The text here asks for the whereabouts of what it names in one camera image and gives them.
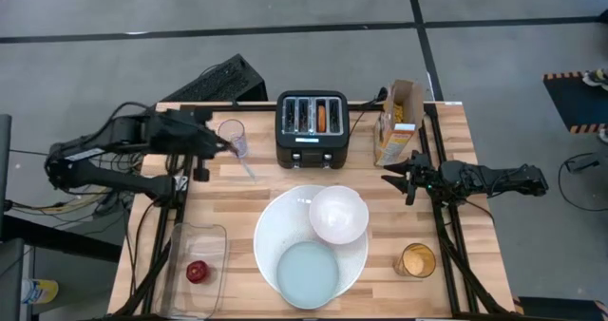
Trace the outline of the large white plate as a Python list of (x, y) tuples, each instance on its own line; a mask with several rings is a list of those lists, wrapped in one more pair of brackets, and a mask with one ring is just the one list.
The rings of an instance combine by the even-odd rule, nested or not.
[(267, 283), (278, 293), (277, 262), (288, 248), (298, 242), (319, 242), (335, 254), (339, 281), (333, 299), (354, 285), (365, 268), (369, 250), (367, 231), (354, 242), (344, 245), (329, 243), (314, 231), (309, 208), (314, 196), (323, 188), (326, 187), (296, 186), (273, 200), (260, 215), (253, 241), (256, 264)]

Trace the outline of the clear plastic cup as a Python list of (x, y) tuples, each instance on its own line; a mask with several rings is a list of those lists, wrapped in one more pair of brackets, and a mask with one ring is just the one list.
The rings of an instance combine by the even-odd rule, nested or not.
[(245, 127), (241, 121), (230, 119), (222, 122), (218, 127), (218, 135), (232, 144), (236, 155), (244, 158), (248, 153)]

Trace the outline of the white and yellow bottle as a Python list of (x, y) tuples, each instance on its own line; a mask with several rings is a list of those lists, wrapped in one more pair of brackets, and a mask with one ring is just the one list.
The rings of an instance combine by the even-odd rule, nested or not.
[(24, 305), (50, 303), (59, 292), (59, 284), (55, 280), (22, 279), (20, 302)]

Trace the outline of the clear plastic container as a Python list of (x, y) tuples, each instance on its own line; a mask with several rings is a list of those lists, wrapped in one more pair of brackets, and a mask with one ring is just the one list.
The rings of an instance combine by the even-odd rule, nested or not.
[[(179, 321), (204, 321), (219, 314), (228, 258), (229, 242), (223, 226), (177, 225), (171, 234), (171, 248), (155, 312)], [(205, 261), (210, 272), (203, 282), (193, 284), (186, 278), (186, 267), (197, 260)]]

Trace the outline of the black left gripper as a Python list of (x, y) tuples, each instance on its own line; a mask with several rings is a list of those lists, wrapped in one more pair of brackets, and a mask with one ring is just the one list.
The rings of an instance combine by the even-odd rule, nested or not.
[[(195, 107), (190, 110), (168, 109), (165, 113), (165, 118), (170, 126), (169, 168), (167, 171), (171, 174), (178, 171), (178, 155), (196, 156), (197, 167), (194, 169), (193, 179), (200, 182), (208, 181), (210, 172), (204, 166), (204, 160), (205, 155), (207, 155), (210, 136), (206, 123), (211, 120), (212, 112), (203, 107)], [(223, 140), (214, 143), (215, 153), (230, 152), (236, 154), (238, 152), (234, 147), (236, 141), (236, 125), (234, 123), (220, 124), (216, 133)]]

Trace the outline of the spoon with pale blue handle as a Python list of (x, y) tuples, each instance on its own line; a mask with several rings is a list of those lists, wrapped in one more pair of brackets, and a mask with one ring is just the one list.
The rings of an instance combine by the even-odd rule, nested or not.
[(236, 156), (236, 158), (238, 159), (239, 163), (242, 165), (243, 169), (248, 174), (248, 176), (253, 180), (253, 182), (255, 182), (257, 180), (255, 173), (253, 172), (251, 167), (247, 164), (245, 159), (239, 154), (238, 148), (234, 145), (232, 145), (232, 152), (234, 153), (234, 155)]

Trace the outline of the grey panel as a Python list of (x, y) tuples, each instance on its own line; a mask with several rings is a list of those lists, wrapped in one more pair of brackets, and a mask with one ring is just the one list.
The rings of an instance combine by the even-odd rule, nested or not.
[(0, 236), (2, 235), (9, 171), (12, 117), (0, 114)]

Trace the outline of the open cereal box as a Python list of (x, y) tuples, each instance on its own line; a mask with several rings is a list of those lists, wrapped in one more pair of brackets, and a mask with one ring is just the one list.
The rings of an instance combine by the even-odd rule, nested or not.
[(395, 80), (376, 120), (374, 165), (395, 164), (422, 124), (424, 90), (409, 80)]

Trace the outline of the black floor beam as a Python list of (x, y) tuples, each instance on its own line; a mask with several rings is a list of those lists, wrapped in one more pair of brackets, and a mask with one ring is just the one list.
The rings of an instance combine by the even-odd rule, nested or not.
[(21, 239), (27, 245), (79, 255), (108, 262), (118, 262), (122, 248), (89, 236), (57, 230), (19, 217), (0, 217), (0, 240)]

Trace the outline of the grey power adapter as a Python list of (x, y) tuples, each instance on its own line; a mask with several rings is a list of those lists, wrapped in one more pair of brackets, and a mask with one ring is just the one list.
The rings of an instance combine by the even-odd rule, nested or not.
[(600, 155), (595, 153), (583, 153), (573, 156), (565, 161), (566, 169), (571, 174), (579, 173), (587, 168), (598, 166), (600, 164)]

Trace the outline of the white bowl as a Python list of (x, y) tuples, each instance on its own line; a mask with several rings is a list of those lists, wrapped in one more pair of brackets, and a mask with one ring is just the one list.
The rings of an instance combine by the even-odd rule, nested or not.
[(366, 231), (370, 220), (367, 203), (347, 186), (329, 186), (314, 196), (309, 208), (314, 231), (337, 245), (354, 242)]

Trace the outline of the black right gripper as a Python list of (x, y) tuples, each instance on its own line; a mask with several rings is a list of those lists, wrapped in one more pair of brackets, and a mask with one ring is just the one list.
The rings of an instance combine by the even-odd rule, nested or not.
[(407, 192), (407, 205), (415, 201), (416, 190), (423, 188), (433, 198), (442, 185), (440, 173), (430, 164), (427, 154), (413, 150), (408, 160), (384, 165), (383, 168), (398, 175), (407, 177), (382, 176), (381, 179), (394, 186), (400, 192)]

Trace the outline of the black mesh computer case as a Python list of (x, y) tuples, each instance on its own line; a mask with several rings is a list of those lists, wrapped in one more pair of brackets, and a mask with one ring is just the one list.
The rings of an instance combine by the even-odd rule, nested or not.
[(161, 100), (165, 102), (267, 102), (264, 79), (240, 55), (205, 69)]

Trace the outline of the small pale blue plate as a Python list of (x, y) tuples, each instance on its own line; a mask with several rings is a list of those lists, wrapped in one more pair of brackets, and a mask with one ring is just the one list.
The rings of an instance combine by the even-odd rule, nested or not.
[(281, 255), (275, 277), (279, 293), (286, 302), (301, 310), (315, 310), (333, 299), (339, 267), (329, 247), (315, 241), (302, 241)]

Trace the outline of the person's shoe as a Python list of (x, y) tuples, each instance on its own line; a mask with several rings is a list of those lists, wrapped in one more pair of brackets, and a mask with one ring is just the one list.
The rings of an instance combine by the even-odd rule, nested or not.
[(601, 87), (608, 91), (608, 69), (598, 68), (594, 71), (587, 71), (584, 73), (582, 81), (591, 87)]

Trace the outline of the black hazard-striped mat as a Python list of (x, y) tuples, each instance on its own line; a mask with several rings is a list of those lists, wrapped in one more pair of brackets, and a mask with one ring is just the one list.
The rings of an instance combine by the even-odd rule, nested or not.
[(587, 85), (580, 71), (544, 74), (542, 82), (571, 134), (608, 128), (608, 90)]
[(576, 321), (608, 321), (608, 306), (598, 300), (514, 297), (516, 312), (526, 316)]

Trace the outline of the black four-slot toaster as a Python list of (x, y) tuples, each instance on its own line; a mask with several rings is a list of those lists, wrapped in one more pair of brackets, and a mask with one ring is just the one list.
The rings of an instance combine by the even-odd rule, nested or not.
[[(324, 104), (327, 130), (317, 132), (317, 107)], [(289, 90), (279, 95), (275, 109), (275, 149), (283, 168), (344, 166), (350, 142), (346, 97), (331, 90)]]

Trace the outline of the red apple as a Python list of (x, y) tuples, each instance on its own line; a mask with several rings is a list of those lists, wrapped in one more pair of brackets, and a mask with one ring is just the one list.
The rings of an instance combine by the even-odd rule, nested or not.
[(209, 266), (205, 261), (193, 261), (186, 267), (186, 278), (193, 284), (199, 284), (208, 277), (209, 272)]

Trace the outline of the amber glass of juice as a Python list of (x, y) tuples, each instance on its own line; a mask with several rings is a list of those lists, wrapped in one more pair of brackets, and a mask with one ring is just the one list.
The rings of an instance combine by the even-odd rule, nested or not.
[(434, 252), (422, 243), (409, 244), (393, 262), (393, 270), (399, 275), (426, 278), (436, 268)]

